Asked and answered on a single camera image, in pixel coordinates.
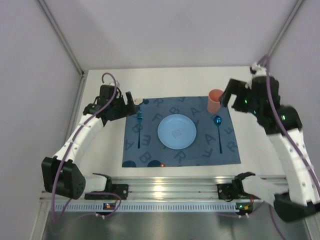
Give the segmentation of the blue plastic plate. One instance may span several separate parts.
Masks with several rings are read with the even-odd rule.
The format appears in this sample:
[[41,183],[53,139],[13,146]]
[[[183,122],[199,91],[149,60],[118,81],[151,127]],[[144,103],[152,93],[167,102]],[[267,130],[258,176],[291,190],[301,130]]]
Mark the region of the blue plastic plate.
[[182,114],[172,114],[166,116],[159,123],[157,135],[165,147],[172,150],[182,150],[195,141],[197,129],[189,117]]

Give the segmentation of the blue metal spoon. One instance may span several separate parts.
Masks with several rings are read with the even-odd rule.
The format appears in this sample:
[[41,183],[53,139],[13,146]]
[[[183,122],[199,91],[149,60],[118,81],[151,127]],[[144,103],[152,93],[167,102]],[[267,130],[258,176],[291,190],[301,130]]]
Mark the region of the blue metal spoon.
[[221,125],[221,123],[222,123],[222,118],[219,115],[216,115],[214,117],[214,124],[216,125],[217,131],[218,131],[218,142],[219,142],[219,152],[220,152],[220,154],[223,153],[222,143],[221,143],[221,133],[220,133],[220,125]]

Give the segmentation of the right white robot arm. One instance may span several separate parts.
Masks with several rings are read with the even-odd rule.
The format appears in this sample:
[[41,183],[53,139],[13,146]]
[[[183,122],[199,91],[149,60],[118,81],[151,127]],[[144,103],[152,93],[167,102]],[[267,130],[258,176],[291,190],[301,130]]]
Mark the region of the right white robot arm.
[[268,203],[286,223],[314,216],[320,211],[320,181],[305,147],[299,114],[294,107],[280,103],[279,81],[268,67],[256,62],[250,73],[248,82],[231,78],[219,102],[225,107],[235,95],[232,108],[256,118],[281,162],[288,189],[249,171],[234,177],[233,189],[238,196],[253,195]]

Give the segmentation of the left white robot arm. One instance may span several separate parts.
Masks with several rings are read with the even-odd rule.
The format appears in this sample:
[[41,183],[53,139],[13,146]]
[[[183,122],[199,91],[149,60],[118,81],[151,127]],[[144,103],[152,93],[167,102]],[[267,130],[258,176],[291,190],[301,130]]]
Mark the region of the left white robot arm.
[[61,149],[41,163],[44,189],[69,199],[83,194],[106,192],[111,187],[109,176],[85,175],[80,170],[85,152],[107,122],[126,118],[138,111],[131,92],[122,93],[114,85],[103,84],[99,96],[88,104],[79,124]]

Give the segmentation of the blue letter-print placemat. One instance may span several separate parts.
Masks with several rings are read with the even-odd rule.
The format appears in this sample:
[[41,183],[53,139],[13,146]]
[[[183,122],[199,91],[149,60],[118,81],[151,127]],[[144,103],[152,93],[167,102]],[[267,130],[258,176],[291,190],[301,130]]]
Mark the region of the blue letter-print placemat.
[[125,122],[122,167],[240,164],[229,108],[207,110],[206,96],[146,98]]

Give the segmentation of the blue metal fork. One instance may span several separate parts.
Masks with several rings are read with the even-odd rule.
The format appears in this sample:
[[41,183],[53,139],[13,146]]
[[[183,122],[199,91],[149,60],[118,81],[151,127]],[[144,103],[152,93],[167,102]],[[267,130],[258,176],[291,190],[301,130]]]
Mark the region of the blue metal fork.
[[139,110],[137,113],[137,121],[138,121],[138,141],[137,141],[137,148],[141,148],[141,129],[142,129],[142,120],[143,120],[143,114],[142,111]]

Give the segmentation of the orange plastic cup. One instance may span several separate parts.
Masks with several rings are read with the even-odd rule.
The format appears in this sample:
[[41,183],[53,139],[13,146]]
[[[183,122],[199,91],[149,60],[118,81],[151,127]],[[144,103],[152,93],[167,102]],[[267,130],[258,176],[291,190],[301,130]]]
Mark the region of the orange plastic cup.
[[220,107],[221,103],[219,97],[223,94],[223,91],[220,89],[213,89],[208,94],[207,101],[207,111],[211,114],[216,114]]

